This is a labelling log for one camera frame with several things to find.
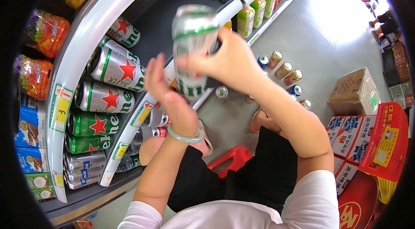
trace heineken beer can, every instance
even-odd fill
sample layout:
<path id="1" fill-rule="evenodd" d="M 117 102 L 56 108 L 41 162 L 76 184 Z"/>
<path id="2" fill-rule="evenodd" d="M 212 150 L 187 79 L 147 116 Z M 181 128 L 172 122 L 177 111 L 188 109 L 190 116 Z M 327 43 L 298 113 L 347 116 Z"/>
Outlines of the heineken beer can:
<path id="1" fill-rule="evenodd" d="M 140 32 L 122 16 L 111 25 L 107 35 L 127 48 L 136 45 L 140 39 Z"/>
<path id="2" fill-rule="evenodd" d="M 129 50 L 117 44 L 114 40 L 111 40 L 108 36 L 104 35 L 98 44 L 99 47 L 108 47 L 111 50 L 123 55 L 124 57 L 129 57 L 130 60 L 133 60 L 136 64 L 140 64 L 140 59 L 132 54 Z"/>
<path id="3" fill-rule="evenodd" d="M 123 56 L 108 47 L 97 47 L 88 61 L 88 73 L 95 80 L 141 92 L 144 91 L 146 69 L 130 56 Z"/>
<path id="4" fill-rule="evenodd" d="M 105 160 L 104 151 L 93 151 L 83 154 L 64 154 L 66 168 L 70 171 L 101 166 L 105 164 Z"/>
<path id="5" fill-rule="evenodd" d="M 114 136 L 107 134 L 77 137 L 66 133 L 64 143 L 67 151 L 72 154 L 89 153 L 110 148 L 114 143 Z"/>
<path id="6" fill-rule="evenodd" d="M 102 113 L 127 114 L 135 103 L 132 92 L 90 80 L 78 84 L 74 100 L 75 105 L 83 111 Z"/>
<path id="7" fill-rule="evenodd" d="M 117 114 L 69 111 L 67 131 L 74 136 L 116 134 L 121 126 Z"/>
<path id="8" fill-rule="evenodd" d="M 204 5 L 184 5 L 177 9 L 172 24 L 174 59 L 196 54 L 209 57 L 215 49 L 219 22 L 215 10 Z M 206 90 L 207 76 L 180 71 L 175 64 L 177 87 L 190 101 Z"/>

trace white shirt sleeve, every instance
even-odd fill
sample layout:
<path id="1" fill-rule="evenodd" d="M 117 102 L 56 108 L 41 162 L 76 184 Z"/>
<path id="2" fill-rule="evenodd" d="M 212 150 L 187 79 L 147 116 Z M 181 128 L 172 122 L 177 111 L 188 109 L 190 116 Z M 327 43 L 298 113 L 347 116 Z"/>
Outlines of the white shirt sleeve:
<path id="1" fill-rule="evenodd" d="M 131 202 L 127 214 L 117 229 L 159 229 L 163 217 L 152 206 L 140 202 Z"/>
<path id="2" fill-rule="evenodd" d="M 291 195 L 284 223 L 290 229 L 339 228 L 339 202 L 331 172 L 315 170 L 301 178 Z"/>

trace red star logo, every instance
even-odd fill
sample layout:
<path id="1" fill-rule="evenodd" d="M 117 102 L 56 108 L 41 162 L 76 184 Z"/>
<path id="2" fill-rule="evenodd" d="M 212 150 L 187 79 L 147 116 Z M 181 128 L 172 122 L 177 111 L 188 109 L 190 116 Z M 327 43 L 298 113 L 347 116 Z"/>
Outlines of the red star logo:
<path id="1" fill-rule="evenodd" d="M 89 144 L 89 150 L 87 150 L 87 151 L 84 151 L 84 153 L 89 153 L 89 152 L 91 152 L 91 151 L 96 151 L 96 150 L 98 150 L 98 148 L 99 148 L 100 146 L 98 145 L 97 147 L 92 147 L 92 144 Z"/>
<path id="2" fill-rule="evenodd" d="M 95 115 L 95 124 L 91 125 L 89 128 L 94 129 L 95 133 L 94 135 L 97 135 L 98 133 L 102 132 L 105 133 L 105 124 L 107 123 L 107 120 L 100 120 L 97 115 Z"/>
<path id="3" fill-rule="evenodd" d="M 122 21 L 120 21 L 120 20 L 117 20 L 117 21 L 118 21 L 118 24 L 120 25 L 118 27 L 117 32 L 123 31 L 124 34 L 126 35 L 127 34 L 127 27 L 130 26 L 130 24 L 127 24 L 127 22 L 125 21 L 125 19 L 122 19 Z"/>
<path id="4" fill-rule="evenodd" d="M 107 107 L 105 108 L 105 110 L 107 110 L 110 107 L 117 108 L 117 99 L 118 99 L 119 96 L 120 96 L 120 94 L 113 94 L 111 89 L 108 88 L 108 96 L 101 98 L 102 100 L 104 100 L 107 103 Z"/>
<path id="5" fill-rule="evenodd" d="M 129 77 L 129 79 L 133 80 L 133 71 L 137 68 L 135 65 L 131 65 L 127 59 L 125 59 L 125 65 L 118 65 L 122 71 L 124 71 L 124 74 L 122 75 L 121 80 L 126 79 Z"/>

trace blue can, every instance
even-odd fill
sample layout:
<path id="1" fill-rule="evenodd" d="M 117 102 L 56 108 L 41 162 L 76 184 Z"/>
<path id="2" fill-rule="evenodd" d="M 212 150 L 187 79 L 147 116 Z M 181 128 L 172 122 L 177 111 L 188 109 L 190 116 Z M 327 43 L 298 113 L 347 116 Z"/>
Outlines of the blue can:
<path id="1" fill-rule="evenodd" d="M 299 85 L 294 85 L 294 86 L 291 86 L 287 89 L 288 93 L 290 93 L 291 95 L 294 95 L 296 97 L 299 97 L 301 95 L 302 91 L 303 91 L 303 89 Z"/>
<path id="2" fill-rule="evenodd" d="M 269 64 L 269 58 L 265 55 L 259 56 L 258 57 L 258 64 L 263 70 L 265 70 L 265 68 Z"/>

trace heineken silver can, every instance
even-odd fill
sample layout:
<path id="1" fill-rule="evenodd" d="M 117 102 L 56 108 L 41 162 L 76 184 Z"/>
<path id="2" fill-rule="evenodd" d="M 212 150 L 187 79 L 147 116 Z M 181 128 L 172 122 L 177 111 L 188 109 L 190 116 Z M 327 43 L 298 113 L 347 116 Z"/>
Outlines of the heineken silver can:
<path id="1" fill-rule="evenodd" d="M 75 90 L 74 101 L 83 111 L 127 114 L 134 107 L 135 97 L 131 91 L 102 82 L 84 80 Z"/>
<path id="2" fill-rule="evenodd" d="M 101 39 L 100 43 L 98 44 L 99 47 L 108 47 L 111 50 L 114 50 L 116 53 L 119 53 L 125 57 L 129 57 L 131 60 L 133 60 L 136 64 L 140 64 L 140 59 L 132 54 L 129 50 L 122 47 L 118 43 L 116 43 L 114 40 L 111 40 L 108 36 L 104 35 L 104 37 Z"/>
<path id="3" fill-rule="evenodd" d="M 136 45 L 140 39 L 140 32 L 122 16 L 111 25 L 107 35 L 127 48 Z"/>
<path id="4" fill-rule="evenodd" d="M 83 154 L 64 154 L 64 162 L 68 171 L 89 169 L 105 164 L 105 152 L 93 151 Z"/>
<path id="5" fill-rule="evenodd" d="M 64 173 L 69 181 L 74 181 L 81 178 L 89 178 L 95 175 L 100 175 L 102 173 L 102 166 L 81 170 L 68 170 L 64 165 Z"/>
<path id="6" fill-rule="evenodd" d="M 174 59 L 182 55 L 209 57 L 215 49 L 219 22 L 215 10 L 204 5 L 184 5 L 177 9 L 172 24 Z M 190 101 L 206 90 L 207 76 L 179 71 L 175 65 L 177 87 Z"/>
<path id="7" fill-rule="evenodd" d="M 87 64 L 88 73 L 95 80 L 136 92 L 144 91 L 146 69 L 108 47 L 97 47 Z"/>

